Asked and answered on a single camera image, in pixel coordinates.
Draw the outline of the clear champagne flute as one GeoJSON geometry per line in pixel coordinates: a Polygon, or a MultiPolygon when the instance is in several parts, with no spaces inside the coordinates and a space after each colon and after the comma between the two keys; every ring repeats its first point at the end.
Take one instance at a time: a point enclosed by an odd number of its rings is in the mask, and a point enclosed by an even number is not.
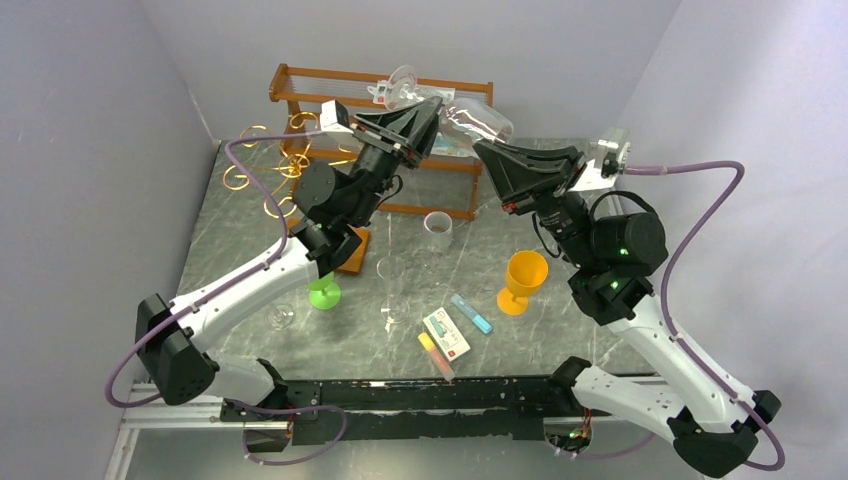
{"type": "Polygon", "coordinates": [[[387,255],[377,263],[377,274],[383,282],[386,298],[380,307],[381,315],[388,325],[404,322],[409,316],[410,306],[404,294],[406,267],[404,260],[387,255]]]}

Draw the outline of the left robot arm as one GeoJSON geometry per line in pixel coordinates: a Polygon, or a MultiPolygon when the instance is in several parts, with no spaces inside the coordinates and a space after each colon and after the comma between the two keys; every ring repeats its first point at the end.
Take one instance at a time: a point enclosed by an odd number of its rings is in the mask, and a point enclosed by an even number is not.
{"type": "Polygon", "coordinates": [[[137,355],[168,405],[208,394],[239,401],[262,420],[278,417],[287,385],[264,359],[229,358],[217,339],[280,295],[327,277],[357,250],[358,228],[388,198],[399,167],[415,169],[439,133],[443,101],[430,97],[381,114],[349,116],[337,101],[321,107],[304,137],[357,143],[349,172],[313,163],[293,202],[303,217],[257,257],[213,283],[171,301],[154,294],[137,312],[137,355]]]}

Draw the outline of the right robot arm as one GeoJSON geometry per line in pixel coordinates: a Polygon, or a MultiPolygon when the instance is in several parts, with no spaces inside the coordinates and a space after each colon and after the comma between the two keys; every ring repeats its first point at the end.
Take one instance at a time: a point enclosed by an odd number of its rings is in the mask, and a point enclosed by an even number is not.
{"type": "Polygon", "coordinates": [[[503,210],[529,215],[534,229],[554,240],[552,256],[575,268],[568,284],[580,311],[636,350],[670,388],[662,394],[570,357],[548,378],[553,408],[565,415],[599,410],[638,425],[708,477],[751,466],[780,400],[721,368],[671,318],[668,287],[652,285],[650,276],[669,275],[680,254],[667,249],[657,211],[626,192],[637,211],[601,218],[583,199],[588,190],[604,199],[616,195],[630,144],[597,140],[585,151],[532,150],[480,140],[473,149],[503,210]]]}

